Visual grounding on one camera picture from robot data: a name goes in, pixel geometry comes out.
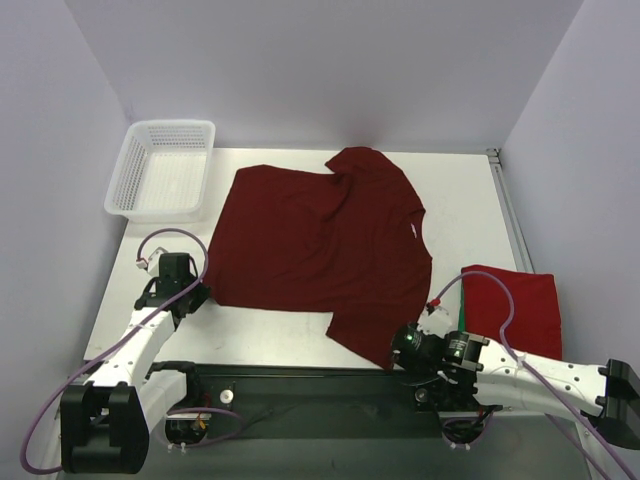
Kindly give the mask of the dark red t shirt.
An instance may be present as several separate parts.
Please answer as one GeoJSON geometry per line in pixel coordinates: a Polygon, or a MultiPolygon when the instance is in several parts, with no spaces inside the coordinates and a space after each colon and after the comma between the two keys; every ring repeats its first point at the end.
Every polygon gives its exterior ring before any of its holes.
{"type": "Polygon", "coordinates": [[[238,170],[208,247],[204,278],[222,306],[327,313],[327,336],[381,368],[430,291],[426,211],[404,172],[367,147],[322,173],[238,170]]]}

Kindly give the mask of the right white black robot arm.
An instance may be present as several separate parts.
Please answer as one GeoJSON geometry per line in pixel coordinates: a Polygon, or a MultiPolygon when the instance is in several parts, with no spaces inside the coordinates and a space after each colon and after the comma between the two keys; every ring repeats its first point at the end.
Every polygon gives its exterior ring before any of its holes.
{"type": "Polygon", "coordinates": [[[623,361],[566,363],[463,331],[426,334],[415,324],[394,335],[391,358],[439,411],[496,406],[586,421],[608,444],[639,448],[639,377],[623,361]]]}

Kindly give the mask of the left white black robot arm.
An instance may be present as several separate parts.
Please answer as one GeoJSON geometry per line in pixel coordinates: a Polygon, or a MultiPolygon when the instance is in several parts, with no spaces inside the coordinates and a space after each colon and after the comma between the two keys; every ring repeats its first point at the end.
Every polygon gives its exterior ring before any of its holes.
{"type": "Polygon", "coordinates": [[[61,463],[72,474],[136,474],[146,460],[150,435],[176,408],[204,403],[194,363],[157,361],[180,322],[208,299],[187,253],[157,250],[151,279],[134,304],[132,334],[80,385],[61,396],[61,463]]]}

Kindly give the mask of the folded green t shirt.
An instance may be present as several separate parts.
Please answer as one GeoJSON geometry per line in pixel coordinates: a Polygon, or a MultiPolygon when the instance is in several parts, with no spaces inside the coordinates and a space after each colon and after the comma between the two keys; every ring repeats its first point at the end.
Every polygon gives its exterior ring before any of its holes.
{"type": "Polygon", "coordinates": [[[458,315],[458,330],[465,331],[466,330],[466,315],[465,315],[465,296],[464,292],[461,292],[460,295],[460,307],[459,307],[459,315],[458,315]]]}

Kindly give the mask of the white plastic mesh basket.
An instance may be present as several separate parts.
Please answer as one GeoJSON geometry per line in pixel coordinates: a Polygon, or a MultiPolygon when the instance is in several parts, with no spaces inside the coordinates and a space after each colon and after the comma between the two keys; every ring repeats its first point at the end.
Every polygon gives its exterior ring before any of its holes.
{"type": "Polygon", "coordinates": [[[215,125],[206,120],[139,121],[126,132],[104,200],[134,223],[191,223],[202,216],[215,125]]]}

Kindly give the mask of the folded bright red t shirt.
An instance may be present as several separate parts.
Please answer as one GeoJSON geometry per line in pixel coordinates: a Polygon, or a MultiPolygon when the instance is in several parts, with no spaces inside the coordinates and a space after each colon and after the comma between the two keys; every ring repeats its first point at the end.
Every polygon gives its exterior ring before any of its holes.
{"type": "Polygon", "coordinates": [[[506,329],[509,345],[545,358],[563,358],[562,320],[553,275],[483,265],[471,265],[462,272],[465,331],[498,341],[500,327],[510,312],[505,294],[510,291],[515,314],[506,329]]]}

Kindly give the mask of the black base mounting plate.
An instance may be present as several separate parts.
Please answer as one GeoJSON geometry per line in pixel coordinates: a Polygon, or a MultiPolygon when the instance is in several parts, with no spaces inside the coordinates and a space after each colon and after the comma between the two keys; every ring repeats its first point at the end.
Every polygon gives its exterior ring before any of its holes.
{"type": "Polygon", "coordinates": [[[157,432],[177,445],[226,439],[479,438],[482,406],[434,374],[395,370],[196,365],[190,393],[157,432]]]}

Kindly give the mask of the aluminium right side rail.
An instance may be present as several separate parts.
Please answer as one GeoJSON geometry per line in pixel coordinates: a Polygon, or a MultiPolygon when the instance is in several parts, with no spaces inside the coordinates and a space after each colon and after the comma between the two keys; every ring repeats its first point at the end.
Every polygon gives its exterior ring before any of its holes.
{"type": "Polygon", "coordinates": [[[503,165],[500,158],[500,150],[496,148],[487,149],[486,156],[488,158],[502,216],[506,225],[516,269],[520,272],[534,273],[535,269],[511,199],[506,177],[504,175],[503,165]]]}

